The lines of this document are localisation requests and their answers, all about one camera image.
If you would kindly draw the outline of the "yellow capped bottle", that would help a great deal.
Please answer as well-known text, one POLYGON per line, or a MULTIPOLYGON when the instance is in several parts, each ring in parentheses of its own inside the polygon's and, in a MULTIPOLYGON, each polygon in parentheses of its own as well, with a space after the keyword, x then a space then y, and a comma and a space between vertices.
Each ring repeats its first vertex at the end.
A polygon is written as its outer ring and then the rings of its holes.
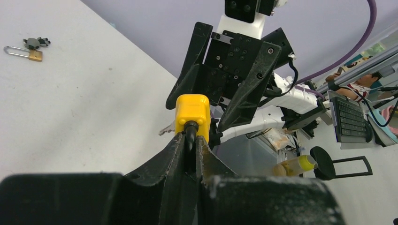
POLYGON ((299 176, 318 168, 315 159, 310 155, 302 155, 276 164, 272 168, 274 176, 299 176))

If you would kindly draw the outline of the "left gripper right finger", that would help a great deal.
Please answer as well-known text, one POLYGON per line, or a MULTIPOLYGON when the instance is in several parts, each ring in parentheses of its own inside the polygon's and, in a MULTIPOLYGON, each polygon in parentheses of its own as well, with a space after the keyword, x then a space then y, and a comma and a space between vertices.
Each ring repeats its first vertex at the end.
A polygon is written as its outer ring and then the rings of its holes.
POLYGON ((195 147, 196 176, 201 183, 208 183, 214 176, 238 176, 212 152, 203 136, 197 137, 195 147))

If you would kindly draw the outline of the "aluminium frame rail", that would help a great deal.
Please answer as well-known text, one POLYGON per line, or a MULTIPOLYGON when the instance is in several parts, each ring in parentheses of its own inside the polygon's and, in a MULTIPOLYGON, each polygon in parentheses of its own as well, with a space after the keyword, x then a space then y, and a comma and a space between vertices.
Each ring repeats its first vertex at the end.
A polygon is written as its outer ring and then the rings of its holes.
POLYGON ((387 35, 361 52, 354 59, 332 70, 327 75, 317 80, 318 92, 328 89, 326 78, 334 73, 341 77, 335 81, 336 85, 343 86, 362 78, 367 74, 379 73, 386 81, 382 84, 395 84, 398 82, 398 31, 389 32, 387 35))

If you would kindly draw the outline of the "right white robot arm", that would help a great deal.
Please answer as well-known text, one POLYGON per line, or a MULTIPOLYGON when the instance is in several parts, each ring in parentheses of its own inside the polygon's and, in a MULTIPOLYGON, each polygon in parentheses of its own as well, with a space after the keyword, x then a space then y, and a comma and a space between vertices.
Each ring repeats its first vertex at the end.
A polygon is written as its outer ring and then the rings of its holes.
POLYGON ((293 65, 294 52, 281 28, 257 39, 229 30, 195 24, 181 74, 166 100, 176 108, 181 95, 204 95, 222 115, 212 119, 214 145, 267 128, 298 130, 325 111, 310 84, 299 85, 274 70, 293 65))

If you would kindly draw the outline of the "yellow padlock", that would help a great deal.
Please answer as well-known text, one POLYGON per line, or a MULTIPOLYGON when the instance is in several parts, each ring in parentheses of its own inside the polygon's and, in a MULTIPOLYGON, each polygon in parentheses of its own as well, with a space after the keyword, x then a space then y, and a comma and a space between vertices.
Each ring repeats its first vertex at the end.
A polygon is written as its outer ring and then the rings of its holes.
POLYGON ((197 136, 209 141, 211 125, 210 102, 202 94, 183 94, 176 101, 175 133, 185 136, 184 148, 191 152, 197 136))

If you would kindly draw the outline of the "black keyboard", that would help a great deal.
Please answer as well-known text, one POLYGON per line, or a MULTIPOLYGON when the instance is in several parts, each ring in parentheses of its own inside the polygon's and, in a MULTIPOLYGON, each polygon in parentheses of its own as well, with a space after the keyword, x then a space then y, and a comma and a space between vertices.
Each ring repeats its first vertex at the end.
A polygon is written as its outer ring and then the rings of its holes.
POLYGON ((359 103, 332 90, 327 94, 336 141, 340 144, 340 149, 368 148, 373 139, 373 130, 359 103))

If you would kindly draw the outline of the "black stand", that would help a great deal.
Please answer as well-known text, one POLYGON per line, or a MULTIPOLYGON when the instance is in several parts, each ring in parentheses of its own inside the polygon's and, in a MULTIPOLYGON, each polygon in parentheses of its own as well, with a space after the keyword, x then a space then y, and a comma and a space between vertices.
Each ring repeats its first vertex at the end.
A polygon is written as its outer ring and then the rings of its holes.
POLYGON ((340 178, 350 178, 350 177, 359 177, 359 176, 370 176, 373 175, 373 171, 371 165, 365 156, 358 156, 358 157, 351 157, 351 158, 343 158, 343 159, 336 159, 333 160, 328 152, 319 147, 315 146, 311 148, 309 151, 310 156, 314 158, 318 167, 314 169, 314 175, 316 178, 329 181, 333 179, 340 179, 340 178), (364 165, 366 166, 366 172, 358 172, 358 173, 348 173, 348 174, 336 174, 335 164, 337 163, 345 163, 351 161, 363 161, 364 165))

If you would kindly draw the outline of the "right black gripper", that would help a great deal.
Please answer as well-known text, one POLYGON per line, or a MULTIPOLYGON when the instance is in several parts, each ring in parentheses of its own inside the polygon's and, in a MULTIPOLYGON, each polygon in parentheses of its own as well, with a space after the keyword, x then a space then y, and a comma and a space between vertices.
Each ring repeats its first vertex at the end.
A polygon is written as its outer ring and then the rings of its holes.
POLYGON ((203 64, 202 94, 213 106, 228 105, 217 127, 222 133, 252 122, 282 48, 239 33, 212 31, 210 24, 195 23, 181 73, 165 107, 172 110, 180 95, 195 93, 203 64))

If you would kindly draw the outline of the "small brass padlock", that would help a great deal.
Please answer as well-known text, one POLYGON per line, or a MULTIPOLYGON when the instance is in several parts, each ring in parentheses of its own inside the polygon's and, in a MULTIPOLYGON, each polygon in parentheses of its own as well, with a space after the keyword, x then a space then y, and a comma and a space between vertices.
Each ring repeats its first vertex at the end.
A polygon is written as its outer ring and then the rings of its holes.
POLYGON ((27 58, 31 61, 42 62, 43 52, 39 49, 41 47, 48 47, 51 41, 48 38, 28 38, 23 39, 24 48, 19 48, 15 46, 5 46, 3 51, 6 54, 27 58))

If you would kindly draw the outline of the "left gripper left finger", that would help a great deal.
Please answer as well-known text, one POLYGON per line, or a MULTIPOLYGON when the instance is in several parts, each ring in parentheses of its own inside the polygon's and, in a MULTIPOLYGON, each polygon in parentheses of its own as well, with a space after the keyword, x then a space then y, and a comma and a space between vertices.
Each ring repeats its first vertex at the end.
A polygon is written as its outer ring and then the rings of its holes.
POLYGON ((125 177, 135 184, 151 187, 165 181, 169 174, 173 175, 184 156, 184 135, 178 133, 158 154, 125 177))

